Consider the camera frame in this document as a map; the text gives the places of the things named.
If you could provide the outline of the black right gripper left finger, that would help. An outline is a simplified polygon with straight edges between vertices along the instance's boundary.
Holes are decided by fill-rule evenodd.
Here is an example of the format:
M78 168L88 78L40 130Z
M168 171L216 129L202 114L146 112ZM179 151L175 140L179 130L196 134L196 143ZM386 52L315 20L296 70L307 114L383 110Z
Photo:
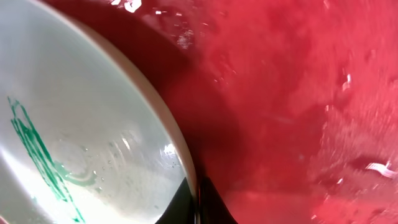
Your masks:
M186 179L183 179L165 212L155 224L195 224L195 206Z

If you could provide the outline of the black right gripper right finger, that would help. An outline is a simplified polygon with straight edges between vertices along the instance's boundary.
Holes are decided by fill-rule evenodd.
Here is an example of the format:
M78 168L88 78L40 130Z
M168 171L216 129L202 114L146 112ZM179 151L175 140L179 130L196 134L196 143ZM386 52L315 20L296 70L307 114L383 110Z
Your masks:
M201 224L238 224L209 177L200 184L199 214Z

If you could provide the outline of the white plate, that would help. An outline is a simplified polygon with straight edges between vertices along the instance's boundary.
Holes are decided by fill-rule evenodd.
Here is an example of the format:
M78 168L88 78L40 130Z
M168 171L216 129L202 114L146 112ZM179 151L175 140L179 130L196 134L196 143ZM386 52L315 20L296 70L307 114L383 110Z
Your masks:
M1 2L1 222L156 223L196 177L159 94L92 29Z

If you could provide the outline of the red plastic tray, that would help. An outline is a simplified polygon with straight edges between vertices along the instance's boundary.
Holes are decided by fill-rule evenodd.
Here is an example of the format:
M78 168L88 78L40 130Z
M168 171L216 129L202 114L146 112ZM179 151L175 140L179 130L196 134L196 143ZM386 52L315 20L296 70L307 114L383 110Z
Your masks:
M396 1L51 1L122 51L238 223L396 223Z

